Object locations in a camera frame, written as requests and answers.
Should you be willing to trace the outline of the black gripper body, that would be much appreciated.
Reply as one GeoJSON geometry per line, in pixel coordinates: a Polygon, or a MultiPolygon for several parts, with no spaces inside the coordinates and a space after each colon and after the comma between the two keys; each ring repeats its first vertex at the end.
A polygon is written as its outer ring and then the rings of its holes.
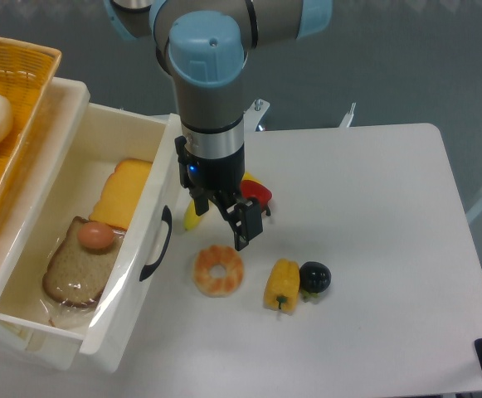
{"type": "Polygon", "coordinates": [[[241,197],[241,179],[245,173],[245,147],[218,159],[200,158],[186,149],[183,136],[175,138],[180,183],[191,197],[207,197],[221,207],[232,207],[241,197]]]}

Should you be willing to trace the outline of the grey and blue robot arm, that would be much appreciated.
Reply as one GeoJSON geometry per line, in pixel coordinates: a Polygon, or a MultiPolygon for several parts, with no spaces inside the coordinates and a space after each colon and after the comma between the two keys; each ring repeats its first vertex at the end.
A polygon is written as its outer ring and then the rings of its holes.
{"type": "Polygon", "coordinates": [[[128,39],[151,36],[175,89],[181,185],[198,215],[216,206],[244,249],[262,230],[262,207],[241,194],[245,172],[243,70],[250,51],[324,30],[330,1],[108,1],[128,39]]]}

